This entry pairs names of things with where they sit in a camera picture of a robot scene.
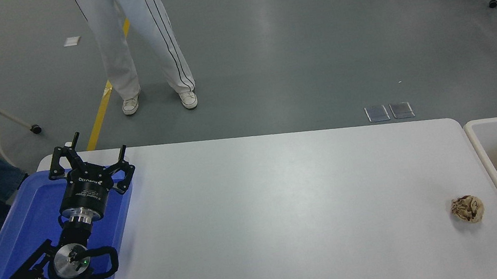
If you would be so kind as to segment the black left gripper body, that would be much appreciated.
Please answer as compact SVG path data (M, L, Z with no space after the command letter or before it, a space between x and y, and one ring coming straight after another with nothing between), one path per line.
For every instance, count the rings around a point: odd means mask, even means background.
M67 172L66 191L60 205L60 213L69 218L73 211L89 209L97 215L105 213L109 190L113 179L106 167L91 165L86 171L79 168Z

